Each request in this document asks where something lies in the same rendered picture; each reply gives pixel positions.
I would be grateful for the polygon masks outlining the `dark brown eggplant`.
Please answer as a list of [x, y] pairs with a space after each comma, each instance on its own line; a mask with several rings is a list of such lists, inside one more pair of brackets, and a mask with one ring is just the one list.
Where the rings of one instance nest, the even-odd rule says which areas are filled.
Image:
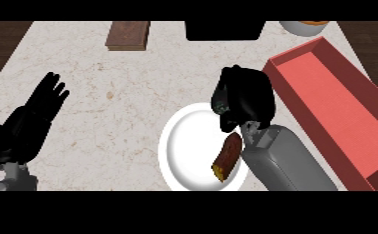
[[224, 139], [220, 153], [211, 165], [214, 175], [220, 182], [224, 182], [229, 178], [230, 172], [240, 156], [240, 151], [242, 138], [240, 135], [233, 132]]

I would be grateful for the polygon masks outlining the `red cardboard box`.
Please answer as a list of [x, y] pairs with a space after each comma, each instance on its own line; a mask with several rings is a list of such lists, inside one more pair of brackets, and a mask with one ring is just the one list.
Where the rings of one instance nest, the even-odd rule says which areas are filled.
[[322, 37], [263, 72], [345, 188], [378, 191], [378, 86]]

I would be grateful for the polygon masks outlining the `white round plate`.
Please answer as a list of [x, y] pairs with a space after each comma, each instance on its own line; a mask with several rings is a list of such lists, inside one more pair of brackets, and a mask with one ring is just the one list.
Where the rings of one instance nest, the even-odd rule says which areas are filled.
[[227, 138], [218, 120], [209, 104], [195, 103], [174, 113], [164, 126], [158, 162], [173, 191], [238, 191], [242, 186], [248, 173], [242, 160], [236, 161], [224, 181], [217, 179], [211, 169]]

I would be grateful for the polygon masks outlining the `brown wooden block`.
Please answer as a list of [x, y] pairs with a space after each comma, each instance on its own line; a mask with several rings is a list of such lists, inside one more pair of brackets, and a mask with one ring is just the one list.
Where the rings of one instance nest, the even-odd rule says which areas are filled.
[[149, 21], [113, 21], [105, 46], [109, 51], [144, 51]]

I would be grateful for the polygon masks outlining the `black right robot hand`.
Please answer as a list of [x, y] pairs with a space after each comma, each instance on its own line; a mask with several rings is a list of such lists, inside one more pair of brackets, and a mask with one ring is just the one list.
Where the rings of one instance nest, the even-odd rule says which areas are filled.
[[248, 121], [260, 123], [258, 129], [270, 126], [276, 104], [270, 80], [263, 71], [239, 65], [221, 69], [211, 109], [220, 116], [220, 129], [226, 133]]

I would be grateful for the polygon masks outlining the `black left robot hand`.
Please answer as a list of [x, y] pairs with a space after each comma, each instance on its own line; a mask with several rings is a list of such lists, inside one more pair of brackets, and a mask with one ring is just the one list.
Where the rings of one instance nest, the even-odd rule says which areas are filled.
[[69, 95], [60, 76], [49, 72], [23, 106], [0, 125], [0, 164], [28, 163], [38, 155], [51, 121]]

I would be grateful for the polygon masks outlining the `grey bowl with orange contents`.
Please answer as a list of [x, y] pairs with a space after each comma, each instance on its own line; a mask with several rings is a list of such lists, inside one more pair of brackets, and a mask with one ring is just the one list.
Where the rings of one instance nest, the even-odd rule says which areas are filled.
[[311, 37], [322, 32], [328, 21], [280, 21], [280, 25], [291, 34]]

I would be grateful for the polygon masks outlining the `black appliance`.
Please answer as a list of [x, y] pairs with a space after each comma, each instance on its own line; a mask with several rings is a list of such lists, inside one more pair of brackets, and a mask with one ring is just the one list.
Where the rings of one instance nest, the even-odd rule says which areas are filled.
[[264, 21], [186, 21], [189, 41], [246, 41], [257, 40]]

